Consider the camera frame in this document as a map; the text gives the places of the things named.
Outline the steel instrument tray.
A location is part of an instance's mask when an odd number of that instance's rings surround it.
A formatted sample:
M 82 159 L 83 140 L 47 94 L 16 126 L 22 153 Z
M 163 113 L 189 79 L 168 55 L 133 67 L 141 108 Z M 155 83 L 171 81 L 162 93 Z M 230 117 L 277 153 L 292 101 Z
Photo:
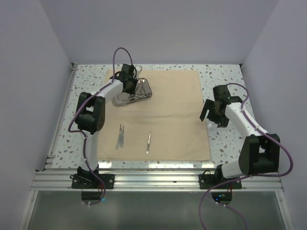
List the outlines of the steel instrument tray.
M 142 66 L 136 65 L 135 68 L 136 68 L 135 73 L 137 78 L 135 93 L 128 94 L 123 92 L 118 94 L 116 97 L 113 97 L 111 101 L 115 107 L 125 106 L 128 104 L 148 100 L 151 98 L 152 90 L 148 80 L 146 78 L 140 77 L 140 74 L 142 72 Z

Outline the beige cloth wrap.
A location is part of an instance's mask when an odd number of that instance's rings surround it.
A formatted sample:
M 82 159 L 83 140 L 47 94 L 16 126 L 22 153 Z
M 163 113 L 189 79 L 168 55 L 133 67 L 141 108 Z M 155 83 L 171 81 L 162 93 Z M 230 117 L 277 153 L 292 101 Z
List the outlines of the beige cloth wrap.
M 207 125 L 200 120 L 203 97 L 196 70 L 143 70 L 152 90 L 148 100 L 115 107 L 106 104 L 99 132 L 99 160 L 206 161 L 211 158 Z M 119 125 L 124 146 L 116 150 Z M 149 154 L 146 146 L 151 131 Z

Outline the steel tweezers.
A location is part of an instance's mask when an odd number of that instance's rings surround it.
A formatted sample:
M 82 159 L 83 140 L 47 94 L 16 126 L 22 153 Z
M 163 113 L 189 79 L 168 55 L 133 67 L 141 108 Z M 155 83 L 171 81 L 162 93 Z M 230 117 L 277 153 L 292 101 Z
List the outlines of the steel tweezers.
M 146 155 L 149 154 L 150 144 L 151 144 L 151 131 L 149 132 L 149 136 L 148 136 L 148 140 L 147 140 Z

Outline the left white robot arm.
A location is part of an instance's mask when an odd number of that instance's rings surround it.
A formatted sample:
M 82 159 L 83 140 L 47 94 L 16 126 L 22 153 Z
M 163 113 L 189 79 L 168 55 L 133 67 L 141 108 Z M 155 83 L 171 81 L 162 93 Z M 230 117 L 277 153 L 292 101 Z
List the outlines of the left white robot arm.
M 88 171 L 83 176 L 83 183 L 89 188 L 97 187 L 100 182 L 99 175 L 91 171 L 98 167 L 95 142 L 105 123 L 106 104 L 121 93 L 134 94 L 137 81 L 136 68 L 132 64 L 123 64 L 121 71 L 115 73 L 101 89 L 94 93 L 82 92 L 79 96 L 74 122 L 85 134 L 81 169 Z

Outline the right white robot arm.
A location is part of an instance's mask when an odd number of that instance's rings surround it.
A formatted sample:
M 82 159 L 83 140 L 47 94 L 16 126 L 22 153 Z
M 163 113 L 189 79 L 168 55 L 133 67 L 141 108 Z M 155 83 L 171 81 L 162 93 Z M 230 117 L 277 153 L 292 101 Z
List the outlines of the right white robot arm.
M 225 188 L 233 178 L 277 172 L 280 155 L 278 135 L 268 134 L 259 126 L 245 109 L 244 101 L 239 96 L 232 96 L 227 85 L 213 87 L 213 96 L 214 100 L 205 101 L 200 120 L 207 118 L 223 128 L 232 122 L 244 140 L 237 160 L 216 167 L 214 184 Z

